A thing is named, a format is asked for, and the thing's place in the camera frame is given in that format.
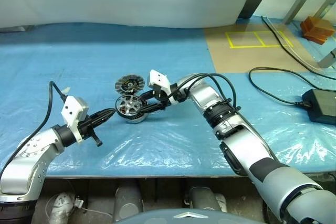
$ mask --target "black power brick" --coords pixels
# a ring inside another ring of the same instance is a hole
[[[336,125],[336,92],[311,89],[302,95],[312,122]]]

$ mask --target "cardboard mat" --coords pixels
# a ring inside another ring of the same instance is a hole
[[[285,25],[275,24],[275,27],[285,38],[281,39],[283,44],[287,42],[302,59],[318,67]],[[204,29],[204,32],[215,69],[219,73],[248,72],[260,66],[307,71],[280,47],[264,24],[234,24]]]

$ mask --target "black cable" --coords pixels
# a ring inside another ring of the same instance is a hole
[[[266,26],[268,27],[268,29],[273,33],[273,35],[275,36],[276,40],[279,42],[280,46],[283,48],[283,50],[288,53],[297,63],[299,63],[300,65],[302,65],[304,68],[306,68],[309,72],[317,74],[318,76],[322,76],[331,80],[336,80],[336,78],[331,77],[331,76],[326,76],[324,74],[318,73],[314,70],[311,70],[308,66],[306,66],[302,61],[300,61],[299,59],[297,59],[280,41],[278,35],[275,33],[275,31],[269,26],[269,24],[265,21],[264,17],[261,16],[261,20],[262,22],[264,22],[266,24]]]
[[[211,74],[207,74],[207,75],[201,76],[201,77],[197,78],[193,83],[191,83],[191,84],[189,85],[188,89],[185,91],[186,95],[189,94],[191,87],[192,87],[196,82],[198,82],[199,80],[202,80],[202,79],[204,79],[204,78],[206,78],[206,77],[209,77],[209,78],[211,78],[211,79],[213,80],[213,82],[214,82],[214,83],[216,84],[216,86],[217,86],[217,89],[219,90],[219,93],[221,94],[221,96],[223,97],[223,99],[226,101],[227,98],[226,98],[226,96],[224,95],[221,86],[219,85],[219,83],[217,82],[217,80],[216,80],[213,76],[211,76]]]
[[[251,84],[256,88],[258,89],[259,91],[269,95],[270,97],[273,97],[274,99],[280,101],[280,102],[284,102],[284,103],[287,103],[287,104],[291,104],[291,105],[295,105],[295,106],[302,106],[302,107],[307,107],[307,104],[303,104],[302,102],[291,102],[291,101],[287,101],[287,100],[284,100],[284,99],[281,99],[277,96],[275,96],[274,94],[271,94],[269,92],[267,92],[266,90],[262,89],[261,87],[259,87],[258,85],[256,85],[253,81],[252,81],[252,78],[251,78],[251,74],[252,72],[254,71],[260,71],[260,70],[277,70],[277,71],[283,71],[283,72],[288,72],[288,73],[292,73],[298,77],[300,77],[302,80],[304,80],[306,83],[310,84],[312,87],[316,88],[316,89],[319,89],[319,90],[323,90],[323,91],[331,91],[331,92],[335,92],[335,90],[331,90],[331,89],[323,89],[323,88],[320,88],[320,87],[317,87],[315,84],[311,83],[308,79],[306,79],[304,76],[300,75],[299,73],[296,73],[294,71],[291,71],[291,70],[288,70],[288,69],[282,69],[282,68],[271,68],[271,67],[256,67],[256,68],[253,68],[249,71],[248,73],[248,79],[249,81],[251,82]]]
[[[59,95],[61,96],[61,99],[65,102],[67,95],[63,94],[59,88],[56,86],[56,84],[51,81],[49,82],[49,98],[48,98],[48,109],[47,109],[47,114],[45,116],[45,118],[43,119],[42,123],[40,124],[39,127],[37,127],[36,130],[34,130],[34,132],[27,138],[25,139],[21,145],[13,152],[13,154],[10,156],[10,158],[8,159],[8,161],[6,162],[6,164],[4,165],[4,167],[2,168],[1,172],[0,172],[0,179],[2,177],[2,174],[4,173],[5,168],[7,167],[7,165],[9,165],[9,163],[14,159],[14,157],[19,153],[19,151],[42,129],[42,127],[47,123],[49,117],[50,117],[50,113],[51,113],[51,108],[53,106],[53,89],[55,88],[57,93],[59,93]]]
[[[234,86],[232,85],[232,83],[230,82],[230,80],[223,76],[222,74],[219,74],[219,73],[198,73],[198,74],[195,74],[191,77],[189,77],[188,79],[186,79],[184,82],[182,82],[171,94],[169,94],[168,96],[166,96],[165,98],[162,98],[162,99],[157,99],[158,101],[166,101],[168,100],[170,97],[172,97],[173,95],[175,95],[184,85],[186,85],[188,82],[196,79],[197,77],[200,77],[199,79],[203,79],[205,77],[209,77],[211,78],[214,83],[216,84],[221,96],[223,97],[224,100],[227,100],[226,97],[224,96],[224,93],[220,87],[220,85],[218,84],[218,82],[216,81],[216,79],[213,77],[213,76],[218,76],[218,77],[221,77],[222,79],[224,79],[230,86],[231,90],[232,90],[232,94],[233,94],[233,106],[236,107],[236,103],[237,103],[237,95],[236,95],[236,91],[235,91],[235,88]],[[190,86],[189,86],[189,89],[192,87],[192,85],[194,85],[197,81],[194,81]]]

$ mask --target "blue plastic sheet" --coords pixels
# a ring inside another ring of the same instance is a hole
[[[151,69],[171,82],[189,74],[214,72],[201,29],[139,28],[98,24],[55,24],[28,33],[0,35],[1,166],[18,142],[42,121],[47,84],[54,80],[90,105],[89,114],[114,107],[114,83]],[[332,81],[305,75],[325,88]],[[236,87],[242,113],[279,159],[303,172],[335,169],[336,129],[312,123],[307,113],[279,104],[255,90],[243,73],[226,74]],[[286,73],[256,73],[255,81],[270,92],[299,101],[309,90]],[[230,89],[224,86],[229,97]],[[54,96],[46,127],[62,124],[62,103]],[[50,165],[48,176],[150,177],[234,175],[212,129],[191,101],[129,124],[118,115],[96,129],[93,140],[66,148]]]

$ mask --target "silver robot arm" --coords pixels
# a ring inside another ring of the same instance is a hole
[[[257,131],[211,86],[200,81],[187,95],[221,141],[231,168],[251,179],[279,220],[336,223],[336,196],[297,169],[280,163]]]
[[[0,179],[0,224],[31,222],[48,166],[65,147],[91,136],[97,146],[102,144],[93,129],[115,110],[105,109],[88,116],[88,109],[81,98],[67,96],[61,112],[66,124],[36,134],[5,167]]]

